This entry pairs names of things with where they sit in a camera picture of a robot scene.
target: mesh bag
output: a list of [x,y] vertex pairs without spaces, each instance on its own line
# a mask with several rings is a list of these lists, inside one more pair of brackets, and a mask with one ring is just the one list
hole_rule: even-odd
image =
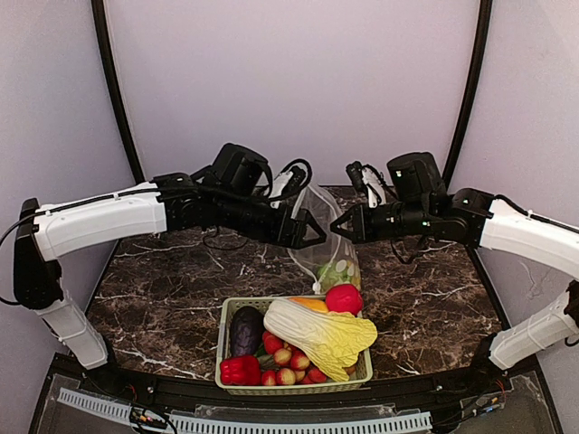
[[314,280],[314,293],[326,294],[343,283],[351,283],[359,290],[360,268],[354,245],[329,229],[330,223],[342,214],[336,199],[327,190],[310,183],[294,204],[294,217],[299,208],[309,210],[327,234],[323,244],[300,250],[288,249],[294,262]]

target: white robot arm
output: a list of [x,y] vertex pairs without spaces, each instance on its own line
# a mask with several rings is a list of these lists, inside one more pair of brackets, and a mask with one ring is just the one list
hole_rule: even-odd
[[[308,173],[296,164],[305,165]],[[261,175],[268,178],[267,195],[255,193]],[[264,157],[227,144],[212,165],[193,175],[163,175],[150,183],[76,203],[40,206],[36,199],[29,199],[20,221],[0,239],[2,243],[17,229],[16,301],[0,301],[32,309],[87,370],[114,363],[103,337],[61,288],[57,259],[106,241],[194,227],[226,227],[250,239],[292,249],[324,242],[326,234],[307,210],[292,217],[292,207],[283,203],[309,183],[308,162],[294,160],[276,183],[271,178]],[[317,238],[306,239],[308,228]]]
[[[354,165],[362,167],[356,162],[346,172],[356,187],[363,184],[363,176],[360,170],[351,170]],[[505,196],[474,189],[448,195],[429,153],[400,156],[387,166],[397,201],[355,205],[332,223],[333,232],[354,243],[432,236],[472,248],[515,253],[579,280],[579,228],[526,212]],[[579,283],[575,280],[548,307],[484,339],[472,365],[490,361],[496,370],[505,371],[531,354],[579,335]]]

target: small apple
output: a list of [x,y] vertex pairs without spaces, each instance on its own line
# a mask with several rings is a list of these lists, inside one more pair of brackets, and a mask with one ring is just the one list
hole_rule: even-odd
[[308,378],[313,382],[326,382],[327,376],[319,368],[312,368],[308,373]]
[[302,352],[295,352],[289,364],[294,371],[305,371],[309,367],[309,359]]
[[304,378],[306,378],[305,371],[294,371],[293,373],[296,374],[296,382],[301,382]]
[[273,354],[273,361],[279,366],[287,366],[290,364],[291,351],[287,348],[280,348]]
[[278,371],[276,381],[282,386],[291,386],[296,383],[296,374],[288,368],[282,368]]
[[303,380],[299,382],[299,384],[315,384],[315,383],[311,381],[308,376],[305,376]]
[[346,371],[346,373],[348,375],[352,375],[353,373],[356,372],[356,364],[353,364],[352,366],[348,366],[347,368],[344,368],[344,371]]
[[287,342],[283,342],[283,347],[289,349],[290,351],[294,352],[294,351],[299,351],[298,347],[292,344],[289,344]]
[[275,381],[275,371],[266,371],[261,375],[261,385],[262,386],[275,386],[277,385]]
[[276,351],[283,348],[283,343],[277,336],[270,335],[265,338],[265,341],[263,341],[263,346],[267,354],[274,354]]

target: marble table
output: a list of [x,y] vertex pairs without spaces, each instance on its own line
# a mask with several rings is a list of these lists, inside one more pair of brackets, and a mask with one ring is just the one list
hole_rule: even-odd
[[[329,190],[343,208],[359,200],[350,187]],[[311,294],[310,278],[285,249],[247,241],[238,250],[212,250],[204,235],[180,231],[119,244],[88,316],[123,367],[212,381],[226,298]],[[237,247],[244,239],[222,231],[211,242]],[[404,265],[389,242],[356,247],[364,315],[379,332],[370,349],[375,378],[466,366],[480,338],[500,329],[464,248],[432,242],[424,250]]]

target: plastic basket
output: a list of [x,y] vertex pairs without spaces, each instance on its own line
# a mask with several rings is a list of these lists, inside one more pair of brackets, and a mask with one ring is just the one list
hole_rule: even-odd
[[[219,387],[225,389],[231,395],[306,395],[311,393],[354,391],[372,378],[370,351],[365,349],[360,353],[356,371],[350,375],[349,382],[333,382],[328,379],[327,382],[319,384],[296,384],[293,386],[231,386],[223,384],[219,366],[224,359],[230,356],[229,326],[232,322],[233,314],[241,307],[252,306],[265,315],[271,302],[276,298],[286,297],[234,297],[227,298],[223,303],[221,322],[219,324],[219,341],[217,343],[217,366],[215,369],[215,382]],[[310,296],[309,298],[323,300],[324,296]]]

